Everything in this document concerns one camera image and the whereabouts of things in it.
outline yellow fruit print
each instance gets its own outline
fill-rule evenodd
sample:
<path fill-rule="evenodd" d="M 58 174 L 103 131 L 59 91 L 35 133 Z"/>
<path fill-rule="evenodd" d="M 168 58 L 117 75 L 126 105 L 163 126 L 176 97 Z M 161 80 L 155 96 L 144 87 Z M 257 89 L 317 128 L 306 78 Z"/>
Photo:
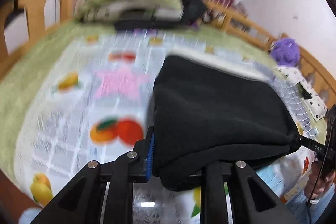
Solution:
<path fill-rule="evenodd" d="M 30 186 L 34 201 L 46 206 L 53 199 L 50 181 L 43 173 L 36 173 Z"/>
<path fill-rule="evenodd" d="M 195 206 L 193 212 L 191 213 L 191 217 L 198 215 L 201 212 L 201 188 L 195 188 L 193 192 L 193 199 L 195 201 Z"/>
<path fill-rule="evenodd" d="M 149 40 L 149 45 L 160 45 L 163 42 L 162 38 L 159 37 L 151 37 Z"/>
<path fill-rule="evenodd" d="M 57 89 L 59 91 L 65 91 L 73 86 L 78 86 L 78 73 L 70 72 L 66 77 L 57 84 Z"/>
<path fill-rule="evenodd" d="M 213 46 L 212 45 L 207 45 L 205 47 L 205 52 L 214 54 Z"/>
<path fill-rule="evenodd" d="M 88 35 L 88 36 L 86 37 L 86 42 L 87 42 L 88 44 L 93 44 L 93 43 L 96 43 L 96 42 L 97 42 L 98 38 L 99 38 L 98 35 Z"/>
<path fill-rule="evenodd" d="M 198 208 L 201 207 L 201 188 L 198 187 L 196 189 L 194 189 L 194 201 L 196 202 L 196 205 L 198 206 Z"/>

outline pink star print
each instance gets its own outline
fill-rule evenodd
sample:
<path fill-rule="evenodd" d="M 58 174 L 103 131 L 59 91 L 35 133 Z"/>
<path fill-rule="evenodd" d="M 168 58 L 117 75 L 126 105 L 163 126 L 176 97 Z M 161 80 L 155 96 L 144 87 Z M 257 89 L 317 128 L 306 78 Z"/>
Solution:
<path fill-rule="evenodd" d="M 114 71 L 97 72 L 101 85 L 95 93 L 95 98 L 101 98 L 112 93 L 119 93 L 130 99 L 139 99 L 139 86 L 147 82 L 144 75 L 132 72 L 128 67 L 121 67 Z"/>

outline black object on bed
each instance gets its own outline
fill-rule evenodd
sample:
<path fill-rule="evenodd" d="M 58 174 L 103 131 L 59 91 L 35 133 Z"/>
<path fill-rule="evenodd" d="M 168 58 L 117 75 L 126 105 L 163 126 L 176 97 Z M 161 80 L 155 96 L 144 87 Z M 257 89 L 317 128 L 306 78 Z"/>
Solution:
<path fill-rule="evenodd" d="M 195 187 L 185 179 L 218 160 L 256 169 L 299 148 L 297 127 L 267 83 L 168 56 L 153 97 L 153 174 L 168 189 Z"/>
<path fill-rule="evenodd" d="M 174 29 L 177 27 L 183 27 L 193 24 L 198 18 L 202 17 L 207 7 L 202 0 L 182 0 L 183 3 L 183 15 L 180 20 L 171 19 L 157 19 L 155 17 L 146 18 L 146 14 L 143 15 L 131 14 L 131 18 L 123 18 L 121 16 L 114 23 L 114 27 L 117 31 L 121 30 L 135 30 L 135 29 Z"/>

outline black cable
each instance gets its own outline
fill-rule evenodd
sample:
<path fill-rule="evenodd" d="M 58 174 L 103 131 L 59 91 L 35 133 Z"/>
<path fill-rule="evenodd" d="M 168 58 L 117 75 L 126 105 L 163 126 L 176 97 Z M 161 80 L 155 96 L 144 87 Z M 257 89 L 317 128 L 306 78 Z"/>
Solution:
<path fill-rule="evenodd" d="M 331 140 L 331 129 L 333 128 L 333 125 L 334 125 L 334 121 L 335 121 L 335 118 L 333 119 L 332 123 L 331 123 L 331 126 L 330 126 L 330 134 L 329 134 L 329 139 L 328 139 L 328 144 L 327 144 L 327 149 L 325 150 L 325 155 L 323 157 L 323 161 L 322 161 L 322 165 L 321 165 L 321 168 L 319 170 L 319 174 L 317 175 L 317 179 L 316 179 L 316 182 L 314 184 L 314 187 L 313 187 L 313 190 L 311 191 L 311 194 L 309 196 L 309 199 L 308 201 L 306 202 L 306 206 L 307 206 L 307 214 L 308 214 L 308 218 L 309 218 L 309 224 L 311 224 L 311 214 L 310 214 L 310 201 L 311 201 L 311 198 L 313 197 L 313 194 L 314 194 L 314 191 L 315 191 L 315 188 L 316 188 L 316 185 L 317 185 L 317 182 L 319 181 L 319 178 L 321 176 L 321 173 L 322 173 L 322 169 L 323 169 L 323 166 L 324 166 L 324 163 L 326 161 L 326 158 L 327 158 L 327 154 L 328 154 L 328 150 L 329 150 L 329 145 L 330 145 L 330 140 Z"/>

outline metal screw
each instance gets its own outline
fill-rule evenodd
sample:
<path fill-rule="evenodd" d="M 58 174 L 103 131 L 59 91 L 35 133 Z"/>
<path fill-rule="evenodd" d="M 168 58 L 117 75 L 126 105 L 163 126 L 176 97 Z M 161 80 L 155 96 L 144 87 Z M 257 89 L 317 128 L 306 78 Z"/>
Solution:
<path fill-rule="evenodd" d="M 87 166 L 88 166 L 89 168 L 96 168 L 97 165 L 98 165 L 98 162 L 95 161 L 95 160 L 92 160 L 92 161 L 90 161 L 90 162 L 87 164 Z"/>
<path fill-rule="evenodd" d="M 138 155 L 138 154 L 137 154 L 137 152 L 135 152 L 135 151 L 129 151 L 129 152 L 127 153 L 127 156 L 128 156 L 129 158 L 131 158 L 131 159 L 135 158 L 137 155 Z"/>
<path fill-rule="evenodd" d="M 236 165 L 239 167 L 239 168 L 244 168 L 246 167 L 246 162 L 242 161 L 242 160 L 238 160 L 236 162 Z"/>

